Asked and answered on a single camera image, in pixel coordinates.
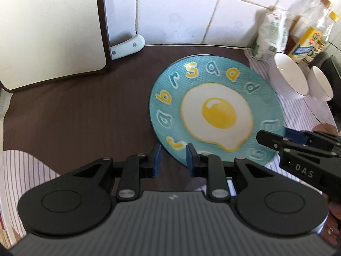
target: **cutting board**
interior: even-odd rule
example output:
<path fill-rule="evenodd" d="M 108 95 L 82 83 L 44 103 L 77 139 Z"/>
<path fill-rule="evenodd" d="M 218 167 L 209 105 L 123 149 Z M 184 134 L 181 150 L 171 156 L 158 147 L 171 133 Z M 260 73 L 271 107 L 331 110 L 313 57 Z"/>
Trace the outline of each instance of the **cutting board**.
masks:
<path fill-rule="evenodd" d="M 0 0 L 0 81 L 7 91 L 104 72 L 104 0 Z"/>

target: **white bowl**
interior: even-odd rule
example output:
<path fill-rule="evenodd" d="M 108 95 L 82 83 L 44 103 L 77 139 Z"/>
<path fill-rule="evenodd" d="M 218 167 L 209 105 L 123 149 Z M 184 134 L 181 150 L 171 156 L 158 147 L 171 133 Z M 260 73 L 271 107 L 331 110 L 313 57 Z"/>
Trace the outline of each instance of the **white bowl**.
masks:
<path fill-rule="evenodd" d="M 310 69 L 307 79 L 311 96 L 321 101 L 333 99 L 333 89 L 326 76 L 317 66 Z"/>
<path fill-rule="evenodd" d="M 269 78 L 273 90 L 285 98 L 300 99 L 309 93 L 306 77 L 296 62 L 286 54 L 274 54 Z"/>

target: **blue plate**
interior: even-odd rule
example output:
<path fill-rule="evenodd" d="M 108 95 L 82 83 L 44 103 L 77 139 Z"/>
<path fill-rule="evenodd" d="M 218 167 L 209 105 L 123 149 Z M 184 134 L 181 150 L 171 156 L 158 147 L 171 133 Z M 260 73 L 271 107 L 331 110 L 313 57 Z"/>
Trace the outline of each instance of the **blue plate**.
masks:
<path fill-rule="evenodd" d="M 243 156 L 265 165 L 276 151 L 258 144 L 257 132 L 284 135 L 271 86 L 249 67 L 213 55 L 168 66 L 151 90 L 149 115 L 160 143 L 184 165 L 187 143 L 224 161 Z"/>

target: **label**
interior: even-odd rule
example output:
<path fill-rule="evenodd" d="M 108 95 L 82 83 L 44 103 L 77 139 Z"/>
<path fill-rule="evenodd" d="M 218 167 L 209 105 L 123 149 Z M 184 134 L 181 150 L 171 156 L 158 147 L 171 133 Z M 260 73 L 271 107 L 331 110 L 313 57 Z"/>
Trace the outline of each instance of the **label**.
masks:
<path fill-rule="evenodd" d="M 307 53 L 303 61 L 305 63 L 311 63 L 316 58 L 316 56 L 324 49 L 326 44 L 327 43 L 322 39 L 316 41 L 313 48 Z"/>
<path fill-rule="evenodd" d="M 288 54 L 288 56 L 292 58 L 295 62 L 300 62 L 304 59 L 307 53 L 310 52 L 314 44 L 320 39 L 321 36 L 322 34 L 320 31 L 309 27 L 303 37 L 298 41 L 298 43 Z"/>

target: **striped towel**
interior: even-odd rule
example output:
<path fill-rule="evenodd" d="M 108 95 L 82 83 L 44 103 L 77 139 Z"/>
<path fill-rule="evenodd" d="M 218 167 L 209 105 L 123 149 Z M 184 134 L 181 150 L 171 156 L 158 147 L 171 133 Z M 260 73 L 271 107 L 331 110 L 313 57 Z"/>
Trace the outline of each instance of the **striped towel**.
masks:
<path fill-rule="evenodd" d="M 50 181 L 58 177 L 59 174 L 32 155 L 17 150 L 3 152 L 3 169 L 6 199 L 1 199 L 7 201 L 7 205 L 4 207 L 9 209 L 12 228 L 23 237 L 26 235 L 26 231 L 17 211 L 20 197 L 29 189 Z"/>
<path fill-rule="evenodd" d="M 254 59 L 252 57 L 251 49 L 245 50 L 245 55 L 249 60 L 250 68 L 262 76 L 264 80 L 269 82 L 268 74 L 270 72 L 270 62 Z M 335 120 L 326 102 L 318 101 L 310 95 L 298 100 L 286 99 L 280 95 L 277 95 L 277 97 L 282 107 L 285 127 L 298 131 L 312 131 L 313 128 L 320 124 L 331 124 L 336 127 Z M 307 185 L 297 177 L 281 169 L 279 167 L 279 160 L 279 156 L 275 156 L 266 167 L 285 177 Z M 228 180 L 228 185 L 230 187 L 231 195 L 235 196 L 236 192 L 231 180 Z M 197 190 L 206 192 L 206 186 Z"/>

